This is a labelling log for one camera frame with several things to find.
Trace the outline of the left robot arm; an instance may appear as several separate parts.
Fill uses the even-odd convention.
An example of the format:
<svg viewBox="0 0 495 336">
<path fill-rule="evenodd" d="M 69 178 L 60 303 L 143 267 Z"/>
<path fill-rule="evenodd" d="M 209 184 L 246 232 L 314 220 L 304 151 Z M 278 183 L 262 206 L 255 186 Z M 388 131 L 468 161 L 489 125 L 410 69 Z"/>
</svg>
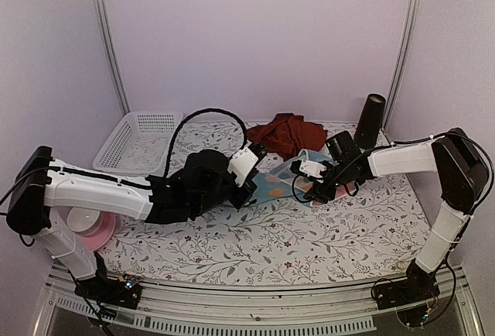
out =
<svg viewBox="0 0 495 336">
<path fill-rule="evenodd" d="M 115 285 L 103 259 L 78 241 L 60 219 L 58 207 L 110 212 L 169 225 L 195 220 L 229 202 L 240 209 L 256 190 L 253 181 L 266 151 L 252 144 L 230 157 L 212 149 L 187 156 L 172 176 L 118 177 L 71 166 L 40 146 L 3 197 L 7 225 L 18 235 L 38 238 L 98 300 L 109 300 Z"/>
</svg>

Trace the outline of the blue orange patterned towel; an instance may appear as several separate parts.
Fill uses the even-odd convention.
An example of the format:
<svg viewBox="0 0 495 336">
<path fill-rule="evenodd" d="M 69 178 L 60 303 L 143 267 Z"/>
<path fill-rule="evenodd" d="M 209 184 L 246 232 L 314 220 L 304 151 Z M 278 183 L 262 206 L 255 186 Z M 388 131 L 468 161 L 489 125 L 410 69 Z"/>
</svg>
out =
<svg viewBox="0 0 495 336">
<path fill-rule="evenodd" d="M 301 150 L 296 157 L 283 162 L 271 170 L 261 170 L 258 167 L 258 174 L 254 177 L 254 183 L 257 186 L 256 191 L 249 197 L 246 204 L 261 204 L 264 202 L 275 201 L 282 198 L 293 198 L 292 182 L 296 177 L 296 174 L 291 172 L 290 166 L 293 161 L 313 161 L 321 163 L 328 161 L 330 165 L 334 166 L 337 163 L 333 159 L 323 153 L 318 153 L 312 150 Z M 300 200 L 311 199 L 312 197 L 304 197 L 306 192 L 312 186 L 312 182 L 305 177 L 297 177 L 295 182 L 295 195 Z M 339 186 L 336 189 L 334 199 L 339 199 L 347 195 L 345 187 Z"/>
</svg>

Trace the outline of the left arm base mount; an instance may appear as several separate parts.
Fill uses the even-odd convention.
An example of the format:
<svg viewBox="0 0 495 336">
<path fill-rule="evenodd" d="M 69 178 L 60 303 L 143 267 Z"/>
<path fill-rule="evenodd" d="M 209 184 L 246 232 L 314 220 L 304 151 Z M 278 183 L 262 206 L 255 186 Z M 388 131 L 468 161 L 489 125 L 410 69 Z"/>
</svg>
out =
<svg viewBox="0 0 495 336">
<path fill-rule="evenodd" d="M 94 300 L 97 304 L 108 304 L 131 310 L 138 308 L 142 286 L 140 284 L 128 285 L 126 281 L 118 279 L 102 279 L 94 277 L 86 280 L 76 280 L 75 294 Z"/>
</svg>

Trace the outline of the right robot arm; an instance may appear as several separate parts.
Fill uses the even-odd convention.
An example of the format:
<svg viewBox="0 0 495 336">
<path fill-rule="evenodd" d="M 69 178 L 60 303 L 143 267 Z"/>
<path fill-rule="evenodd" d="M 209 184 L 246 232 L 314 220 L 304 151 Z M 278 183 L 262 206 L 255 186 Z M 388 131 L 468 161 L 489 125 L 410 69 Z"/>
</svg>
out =
<svg viewBox="0 0 495 336">
<path fill-rule="evenodd" d="M 407 142 L 362 150 L 349 132 L 327 139 L 330 161 L 303 159 L 292 172 L 309 179 L 306 202 L 326 203 L 338 187 L 359 187 L 368 180 L 395 174 L 435 173 L 441 187 L 441 204 L 425 244 L 408 267 L 400 286 L 405 301 L 415 302 L 428 292 L 429 277 L 459 244 L 475 210 L 494 182 L 491 159 L 461 128 Z"/>
</svg>

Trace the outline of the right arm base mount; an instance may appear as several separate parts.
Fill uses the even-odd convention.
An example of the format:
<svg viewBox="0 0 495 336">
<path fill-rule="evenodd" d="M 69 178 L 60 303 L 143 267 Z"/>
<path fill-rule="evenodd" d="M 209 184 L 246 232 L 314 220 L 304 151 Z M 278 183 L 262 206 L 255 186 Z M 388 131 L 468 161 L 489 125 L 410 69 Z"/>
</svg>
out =
<svg viewBox="0 0 495 336">
<path fill-rule="evenodd" d="M 427 273 L 420 269 L 415 262 L 410 263 L 404 279 L 396 281 L 380 279 L 370 290 L 370 295 L 379 310 L 433 299 L 439 294 L 435 272 Z"/>
</svg>

